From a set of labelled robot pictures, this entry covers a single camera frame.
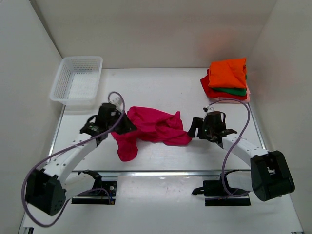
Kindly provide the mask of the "magenta t shirt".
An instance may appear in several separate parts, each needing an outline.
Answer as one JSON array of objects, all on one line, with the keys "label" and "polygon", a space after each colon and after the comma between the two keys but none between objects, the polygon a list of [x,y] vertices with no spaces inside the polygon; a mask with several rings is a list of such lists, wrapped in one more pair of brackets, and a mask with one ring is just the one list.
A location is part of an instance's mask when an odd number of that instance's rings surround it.
[{"label": "magenta t shirt", "polygon": [[163,143],[168,146],[188,145],[192,138],[184,130],[180,115],[180,111],[169,114],[153,108],[131,107],[127,112],[127,117],[137,129],[121,135],[112,132],[118,145],[119,159],[127,162],[137,156],[138,139],[151,143]]}]

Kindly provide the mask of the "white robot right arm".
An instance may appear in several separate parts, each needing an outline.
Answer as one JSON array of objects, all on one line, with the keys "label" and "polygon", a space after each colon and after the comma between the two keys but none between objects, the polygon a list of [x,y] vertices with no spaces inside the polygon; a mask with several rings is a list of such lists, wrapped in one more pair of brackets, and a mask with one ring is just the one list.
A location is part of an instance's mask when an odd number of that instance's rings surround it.
[{"label": "white robot right arm", "polygon": [[[231,197],[252,192],[261,201],[294,192],[295,184],[283,153],[255,146],[234,129],[228,129],[225,119],[224,112],[207,112],[203,118],[194,117],[188,131],[190,137],[215,143],[227,151],[221,166],[219,191]],[[250,170],[226,171],[226,161],[230,154],[244,161]]]}]

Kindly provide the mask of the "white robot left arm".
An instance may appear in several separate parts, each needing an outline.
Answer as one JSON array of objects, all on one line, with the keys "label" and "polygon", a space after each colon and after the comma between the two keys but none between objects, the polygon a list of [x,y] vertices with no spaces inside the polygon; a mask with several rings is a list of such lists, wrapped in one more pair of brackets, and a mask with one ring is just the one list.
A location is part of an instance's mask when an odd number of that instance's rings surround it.
[{"label": "white robot left arm", "polygon": [[87,190],[91,194],[99,193],[102,188],[99,173],[87,169],[74,178],[69,175],[111,132],[125,134],[135,129],[125,114],[123,101],[103,103],[68,148],[51,155],[50,162],[43,168],[35,166],[27,174],[21,191],[23,206],[31,204],[54,216],[72,197]]}]

